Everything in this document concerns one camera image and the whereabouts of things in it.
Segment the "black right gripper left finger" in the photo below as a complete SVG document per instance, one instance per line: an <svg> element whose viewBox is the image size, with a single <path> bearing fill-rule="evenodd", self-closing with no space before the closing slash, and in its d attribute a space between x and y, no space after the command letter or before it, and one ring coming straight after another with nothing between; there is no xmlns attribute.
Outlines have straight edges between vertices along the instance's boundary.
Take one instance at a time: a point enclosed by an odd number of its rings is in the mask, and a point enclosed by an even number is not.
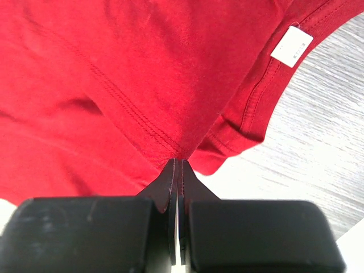
<svg viewBox="0 0 364 273"><path fill-rule="evenodd" d="M1 236L2 272L170 272L179 162L136 196L26 200Z"/></svg>

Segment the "dark red t-shirt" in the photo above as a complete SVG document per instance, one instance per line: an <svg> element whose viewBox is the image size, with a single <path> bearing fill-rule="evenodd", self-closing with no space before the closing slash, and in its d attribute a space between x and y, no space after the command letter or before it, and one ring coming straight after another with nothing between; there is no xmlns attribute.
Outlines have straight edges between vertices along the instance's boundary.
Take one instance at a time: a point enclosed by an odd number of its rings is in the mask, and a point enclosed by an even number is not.
<svg viewBox="0 0 364 273"><path fill-rule="evenodd" d="M263 142L309 51L362 1L2 1L1 198L135 195Z"/></svg>

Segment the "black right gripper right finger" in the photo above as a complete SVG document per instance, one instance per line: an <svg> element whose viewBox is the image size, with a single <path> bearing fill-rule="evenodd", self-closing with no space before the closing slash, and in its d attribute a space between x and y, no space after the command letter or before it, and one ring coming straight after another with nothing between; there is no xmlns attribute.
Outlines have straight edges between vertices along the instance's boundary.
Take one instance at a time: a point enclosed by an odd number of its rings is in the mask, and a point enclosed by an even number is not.
<svg viewBox="0 0 364 273"><path fill-rule="evenodd" d="M303 200L222 200L179 165L181 263L187 272L344 272L321 209Z"/></svg>

